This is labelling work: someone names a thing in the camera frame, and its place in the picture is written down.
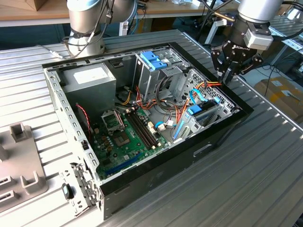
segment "capacitor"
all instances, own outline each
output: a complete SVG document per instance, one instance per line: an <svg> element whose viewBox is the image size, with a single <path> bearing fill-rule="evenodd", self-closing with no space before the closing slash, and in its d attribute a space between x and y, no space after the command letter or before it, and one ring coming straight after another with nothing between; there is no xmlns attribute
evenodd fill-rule
<svg viewBox="0 0 303 227"><path fill-rule="evenodd" d="M108 153L110 153L113 149L112 149L112 147L107 147L106 150Z"/></svg>

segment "metal case frame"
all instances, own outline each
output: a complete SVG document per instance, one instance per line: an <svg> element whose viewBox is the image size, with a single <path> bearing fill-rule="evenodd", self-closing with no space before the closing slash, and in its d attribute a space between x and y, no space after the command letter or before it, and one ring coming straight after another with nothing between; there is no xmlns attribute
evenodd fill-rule
<svg viewBox="0 0 303 227"><path fill-rule="evenodd" d="M140 49L132 49L127 50L129 52L138 52L138 50L146 50L150 48L161 48L164 46L168 46L169 48L173 48L176 52L178 52L186 61L190 62L192 67L197 71L203 73L206 77L208 77L211 81L217 80L217 78L208 71L203 65L201 65L196 59L194 59L189 53L187 53L182 47L180 47L177 43L165 43L154 46L146 46L141 47ZM86 58L80 58L75 60L66 60L62 62L55 62L43 65L45 73L51 73L52 70L60 70L62 67L75 67L77 63L85 63L85 62L98 62L106 59L107 56L119 56L123 57L123 54L111 53L109 55L102 56L90 56ZM58 78L53 76L52 78L54 83L58 82ZM181 172L185 168L192 165L194 162L198 161L206 154L208 154L211 150L220 146L232 133L232 131L239 125L239 123L243 122L247 119L247 117L253 112L253 109L245 103L241 98L239 98L234 92L232 92L226 85L222 85L219 88L220 92L225 96L229 97L240 110L237 113L234 113L232 116L224 119L211 127L205 129L204 131L198 133L195 136L192 136L182 142L177 143L170 149L167 149L165 152L160 153L159 155L148 159L146 162L140 164L135 168L131 168L128 171L125 171L122 175L117 176L114 179L108 178L108 181L104 184L100 185L99 188L102 192L103 200L102 207L104 212L104 219L109 218L111 215L118 212L120 209L124 208L134 200L143 196L153 188L157 187L161 183L170 179L177 173ZM52 101L55 106L55 110L57 114L62 114L62 108L68 108L68 106L64 106L62 100L58 99L59 94L62 94L62 91L56 90L56 95L51 93ZM73 116L72 109L65 109L64 115ZM70 129L71 125L65 122L61 122L63 128ZM77 132L77 134L73 137L67 133L67 136L70 141L74 142L75 147L81 145L81 142L86 140L81 127L78 125L74 125L73 130ZM87 159L87 157L91 157L92 153L90 152L92 149L89 145L89 149L77 149L81 150L78 152L79 160L80 157ZM92 158L92 163L94 166L99 164L98 160L94 157ZM92 174L96 174L96 168L94 166L88 165L91 168Z"/></svg>

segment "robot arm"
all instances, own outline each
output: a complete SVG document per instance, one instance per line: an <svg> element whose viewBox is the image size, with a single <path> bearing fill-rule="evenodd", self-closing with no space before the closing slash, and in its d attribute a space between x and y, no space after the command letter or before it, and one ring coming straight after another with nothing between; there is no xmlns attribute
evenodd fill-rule
<svg viewBox="0 0 303 227"><path fill-rule="evenodd" d="M244 75L261 65L263 59L257 54L257 50L265 51L274 40L283 40L284 37L273 37L269 30L269 21L274 18L282 4L289 4L289 2L283 2L283 0L241 1L227 40L222 46L212 48L212 60L220 82L223 81L232 64L234 67L225 83L229 83L234 75ZM218 61L221 52L224 54L222 63Z"/></svg>
<svg viewBox="0 0 303 227"><path fill-rule="evenodd" d="M102 35L107 25L131 19L137 11L137 0L67 0L67 7L71 35L65 44L75 58L103 53ZM103 31L100 23L105 24Z"/></svg>

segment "metal workbench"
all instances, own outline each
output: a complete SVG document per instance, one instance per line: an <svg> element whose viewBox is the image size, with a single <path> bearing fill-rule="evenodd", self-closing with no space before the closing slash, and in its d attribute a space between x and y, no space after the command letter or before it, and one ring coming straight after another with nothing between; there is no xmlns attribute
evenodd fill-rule
<svg viewBox="0 0 303 227"><path fill-rule="evenodd" d="M214 72L209 53L178 30L111 37L107 48L177 42ZM68 55L60 44L51 49ZM0 131L32 127L49 190L0 214L1 226L98 226L100 212L77 219L61 191L59 169L70 162L65 134L41 64L55 61L39 47L0 52ZM291 226L303 212L303 130L240 79L230 88L254 112L217 150L124 208L101 226Z"/></svg>
<svg viewBox="0 0 303 227"><path fill-rule="evenodd" d="M289 36L296 32L299 32L303 28L303 19L300 21L289 20L286 16L275 16L274 19L270 21L270 31L272 35L279 36ZM293 39L287 39L282 41L285 46L282 50L276 55L276 57L272 60L271 64L275 64L276 61L281 57L284 51L290 47L295 51L298 51L300 54L303 54L303 41L299 39L299 36Z"/></svg>

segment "green motherboard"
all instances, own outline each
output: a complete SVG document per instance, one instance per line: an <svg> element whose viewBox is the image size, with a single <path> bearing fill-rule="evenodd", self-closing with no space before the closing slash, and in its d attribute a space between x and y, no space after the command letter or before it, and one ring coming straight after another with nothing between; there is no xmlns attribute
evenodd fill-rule
<svg viewBox="0 0 303 227"><path fill-rule="evenodd" d="M150 122L146 114L142 109L136 110L133 114L142 121L147 128L147 123ZM158 133L152 135L157 145L151 147L146 146L142 141L136 129L134 129L134 122L131 121L126 113L119 114L121 120L125 126L124 130L116 130L112 135L109 135L106 125L103 121L93 124L94 139L92 141L92 147L100 162L97 168L97 173L101 179L106 179L112 174L115 174L122 169L137 163L152 154L155 154L167 145L166 140ZM117 125L117 122L113 118L107 117L109 121L107 126Z"/></svg>

